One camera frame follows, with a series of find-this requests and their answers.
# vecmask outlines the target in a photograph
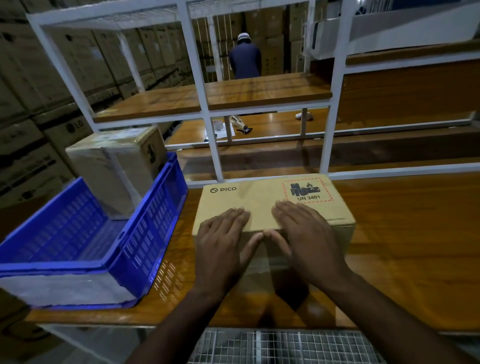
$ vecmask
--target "forearm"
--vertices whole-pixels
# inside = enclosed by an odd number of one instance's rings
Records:
[[[186,363],[220,302],[190,290],[126,363]]]
[[[477,363],[356,274],[325,291],[388,363]]]

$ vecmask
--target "white label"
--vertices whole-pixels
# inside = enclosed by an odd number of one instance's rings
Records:
[[[141,133],[145,132],[148,127],[145,128],[138,128],[138,129],[126,129],[121,130],[116,133],[108,133],[106,135],[96,134],[92,139],[95,142],[101,142],[104,140],[115,140],[115,139],[125,139],[125,138],[133,138],[135,136],[139,136]]]
[[[96,61],[103,60],[102,52],[100,52],[100,50],[97,47],[90,47],[90,51],[92,52],[92,56],[94,60]]]

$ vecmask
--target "wire mesh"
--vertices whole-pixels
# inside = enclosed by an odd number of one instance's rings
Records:
[[[480,358],[480,336],[448,336]],[[189,364],[385,364],[359,331],[207,329]]]

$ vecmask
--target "warehouse shelving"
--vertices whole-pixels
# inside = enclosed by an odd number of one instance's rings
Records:
[[[332,141],[335,132],[338,105],[342,88],[343,76],[348,73],[361,73],[377,70],[386,70],[417,65],[439,64],[455,61],[480,59],[478,48],[460,50],[446,50],[430,53],[410,53],[408,58],[398,56],[393,59],[369,59],[368,63],[357,62],[352,64],[348,61],[348,44],[352,22],[358,3],[354,0],[342,2],[341,16],[339,17],[336,46],[334,50],[335,62],[333,65],[331,84],[326,84],[320,78],[313,75],[278,75],[260,77],[255,81],[232,80],[211,84],[204,84],[199,55],[195,43],[192,19],[206,17],[209,23],[214,15],[223,15],[234,12],[244,12],[259,8],[281,6],[298,2],[298,0],[117,0],[105,1],[92,5],[75,8],[54,10],[27,16],[40,42],[45,48],[65,84],[72,93],[82,113],[92,126],[94,131],[119,126],[135,126],[145,123],[161,123],[178,120],[203,119],[211,148],[211,155],[215,166],[216,180],[192,182],[191,187],[202,186],[206,183],[225,182],[222,173],[221,162],[215,140],[211,119],[214,117],[227,117],[232,114],[248,114],[256,112],[302,110],[300,135],[305,136],[306,110],[308,108],[329,108],[322,151],[320,172],[327,173],[332,149]],[[309,0],[305,55],[307,61],[305,70],[309,69],[309,58],[312,56],[314,27],[312,24],[315,1]],[[63,59],[61,53],[48,34],[50,26],[108,29],[118,31],[120,42],[122,30],[165,24],[180,21],[188,56],[192,66],[195,85],[178,88],[162,89],[144,92],[140,77],[135,77],[140,94],[132,97],[106,110],[100,114],[94,114],[88,106],[88,102],[81,92],[72,72]],[[209,27],[211,39],[215,39],[215,29]],[[215,50],[216,42],[213,42],[214,59],[218,71],[218,49]],[[138,74],[128,44],[123,42],[124,55],[134,76]],[[288,93],[285,85],[297,82],[293,92]],[[253,91],[260,91],[263,96],[253,96]],[[409,169],[384,169],[330,173],[333,179],[382,177],[390,175],[427,174],[442,172],[459,172],[480,170],[480,163],[467,163],[457,165],[443,165],[435,168],[418,167],[417,170]]]

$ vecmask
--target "blue plastic crate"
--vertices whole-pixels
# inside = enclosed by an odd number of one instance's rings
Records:
[[[64,279],[61,285],[68,284],[68,279],[78,282],[81,275],[95,278],[108,273],[131,293],[131,300],[55,308],[133,306],[155,279],[186,195],[175,153],[168,153],[167,163],[129,220],[110,220],[79,178],[0,245],[0,286],[5,287],[7,277],[10,285],[21,279],[15,285],[18,289],[18,285],[43,284],[48,279]]]

